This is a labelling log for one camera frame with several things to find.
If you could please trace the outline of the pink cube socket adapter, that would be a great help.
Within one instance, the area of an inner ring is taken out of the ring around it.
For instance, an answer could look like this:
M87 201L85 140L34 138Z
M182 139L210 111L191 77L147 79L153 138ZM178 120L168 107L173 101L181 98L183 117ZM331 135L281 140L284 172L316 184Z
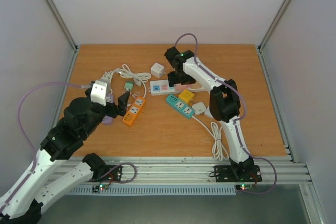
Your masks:
M174 85L174 90L175 91L183 91L184 89L191 88L191 84L175 84Z

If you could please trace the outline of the yellow cube socket adapter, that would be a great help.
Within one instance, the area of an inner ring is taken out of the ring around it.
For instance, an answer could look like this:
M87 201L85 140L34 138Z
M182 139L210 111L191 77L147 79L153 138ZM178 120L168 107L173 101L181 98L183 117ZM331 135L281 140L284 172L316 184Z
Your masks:
M184 89L179 95L178 98L185 104L191 105L193 104L193 99L195 94L189 89Z

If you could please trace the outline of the white square charger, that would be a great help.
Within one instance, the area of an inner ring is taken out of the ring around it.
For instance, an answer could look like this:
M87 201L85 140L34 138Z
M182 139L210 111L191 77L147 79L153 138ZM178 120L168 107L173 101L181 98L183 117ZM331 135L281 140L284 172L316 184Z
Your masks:
M212 116L212 114L211 114L211 112L210 112L210 110L209 110L209 107L206 108L206 110L205 110L205 112L204 112L204 115L205 115L206 117L210 118L210 119L213 118L213 116Z

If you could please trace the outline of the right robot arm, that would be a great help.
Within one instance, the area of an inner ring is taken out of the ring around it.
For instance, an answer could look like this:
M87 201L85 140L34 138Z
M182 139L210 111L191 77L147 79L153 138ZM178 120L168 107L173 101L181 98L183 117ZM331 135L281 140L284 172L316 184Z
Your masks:
M190 50L179 52L176 47L171 47L164 56L174 69L168 74L169 86L198 82L209 93L209 111L224 130L232 175L236 180L245 179L254 167L254 161L240 126L243 99L236 82L216 75Z

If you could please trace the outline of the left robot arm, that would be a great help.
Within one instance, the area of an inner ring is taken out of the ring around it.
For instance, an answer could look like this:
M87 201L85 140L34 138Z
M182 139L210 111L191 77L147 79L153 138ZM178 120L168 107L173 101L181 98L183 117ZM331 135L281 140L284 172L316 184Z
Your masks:
M36 161L8 193L1 198L1 223L37 223L43 213L58 199L78 185L104 178L119 180L97 154L86 155L71 171L48 184L53 172L83 146L105 116L116 118L127 111L129 92L118 97L118 103L101 105L88 97L72 100L64 117L40 144Z

